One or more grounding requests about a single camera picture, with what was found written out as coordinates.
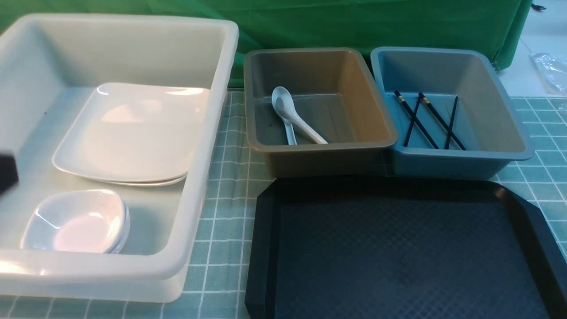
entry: translucent plastic tub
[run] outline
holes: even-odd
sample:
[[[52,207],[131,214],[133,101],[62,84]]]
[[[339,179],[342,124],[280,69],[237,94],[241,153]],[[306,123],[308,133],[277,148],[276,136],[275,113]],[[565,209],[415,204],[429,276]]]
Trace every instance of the translucent plastic tub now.
[[[41,14],[0,37],[0,149],[20,184],[0,198],[0,295],[169,302],[183,289],[205,196],[238,27],[222,20]],[[205,87],[200,138],[183,183],[124,187],[57,170],[51,157],[102,83]],[[34,208],[50,195],[110,188],[130,208],[119,255],[20,250]]]

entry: blue plastic bin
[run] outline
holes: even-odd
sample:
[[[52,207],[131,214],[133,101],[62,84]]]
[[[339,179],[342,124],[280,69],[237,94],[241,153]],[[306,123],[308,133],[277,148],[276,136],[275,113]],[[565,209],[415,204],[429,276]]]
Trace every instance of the blue plastic bin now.
[[[394,172],[415,177],[489,179],[510,161],[535,154],[531,140],[490,62],[474,51],[381,47],[371,54],[374,77],[399,134],[393,147]],[[404,147],[411,117],[394,91],[414,110],[423,92],[447,124],[459,97],[453,132],[466,150],[421,104],[417,117],[440,149],[434,149],[416,125]]]

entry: textured tray surface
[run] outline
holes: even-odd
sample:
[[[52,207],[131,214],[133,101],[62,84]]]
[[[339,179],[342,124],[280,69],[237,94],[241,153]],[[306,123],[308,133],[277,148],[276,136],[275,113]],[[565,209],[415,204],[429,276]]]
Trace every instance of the textured tray surface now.
[[[547,318],[504,206],[481,196],[283,206],[275,318]]]

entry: floor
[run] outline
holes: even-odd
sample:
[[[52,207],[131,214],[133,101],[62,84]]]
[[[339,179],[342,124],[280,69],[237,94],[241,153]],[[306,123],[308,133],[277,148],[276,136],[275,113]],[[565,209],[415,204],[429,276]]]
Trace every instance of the floor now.
[[[552,53],[567,57],[567,0],[534,0],[547,8],[530,10],[512,65],[500,72],[500,80],[510,96],[559,97],[546,89],[529,55]]]

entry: white bowl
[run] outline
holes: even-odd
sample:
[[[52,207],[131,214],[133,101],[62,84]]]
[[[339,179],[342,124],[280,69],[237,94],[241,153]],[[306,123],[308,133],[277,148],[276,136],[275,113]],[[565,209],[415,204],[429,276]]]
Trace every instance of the white bowl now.
[[[114,246],[109,254],[118,254],[126,244],[126,240],[128,240],[128,234],[130,233],[130,211],[128,207],[126,207],[126,218],[124,219],[124,226],[122,227],[122,233],[120,234],[120,238],[118,239],[118,243]]]
[[[113,191],[54,195],[33,212],[20,248],[107,253],[122,237],[125,220],[126,205]]]

